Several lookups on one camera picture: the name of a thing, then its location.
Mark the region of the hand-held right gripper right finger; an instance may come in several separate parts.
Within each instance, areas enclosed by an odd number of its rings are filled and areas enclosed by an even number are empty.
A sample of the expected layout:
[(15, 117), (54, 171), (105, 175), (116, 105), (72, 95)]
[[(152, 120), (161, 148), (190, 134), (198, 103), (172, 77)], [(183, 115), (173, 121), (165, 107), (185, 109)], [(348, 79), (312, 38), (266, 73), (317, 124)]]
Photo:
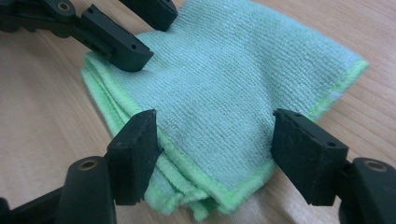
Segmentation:
[(308, 204), (330, 206), (335, 175), (344, 168), (348, 146), (304, 115), (287, 109), (274, 112), (271, 154)]

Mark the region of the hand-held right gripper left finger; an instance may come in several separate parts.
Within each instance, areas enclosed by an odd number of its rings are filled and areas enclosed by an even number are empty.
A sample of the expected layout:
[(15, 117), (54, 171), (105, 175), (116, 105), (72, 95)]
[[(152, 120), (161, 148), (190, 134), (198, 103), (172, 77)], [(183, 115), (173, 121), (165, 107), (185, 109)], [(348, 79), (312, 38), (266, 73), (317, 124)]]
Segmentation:
[(133, 115), (107, 146), (112, 197), (117, 205), (135, 205), (144, 198), (162, 152), (156, 110)]

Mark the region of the green microfiber cloth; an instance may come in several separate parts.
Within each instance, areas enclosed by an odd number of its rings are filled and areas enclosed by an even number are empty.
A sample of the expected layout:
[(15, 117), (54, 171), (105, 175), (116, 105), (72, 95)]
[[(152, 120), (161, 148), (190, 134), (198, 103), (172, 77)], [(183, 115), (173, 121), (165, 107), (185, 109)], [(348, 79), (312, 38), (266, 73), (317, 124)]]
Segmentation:
[(88, 53), (82, 77), (109, 130), (157, 112), (162, 155), (145, 194), (163, 214), (229, 215), (273, 175), (274, 111), (320, 119), (367, 62), (252, 0), (186, 0), (165, 32), (143, 33), (152, 58), (135, 73)]

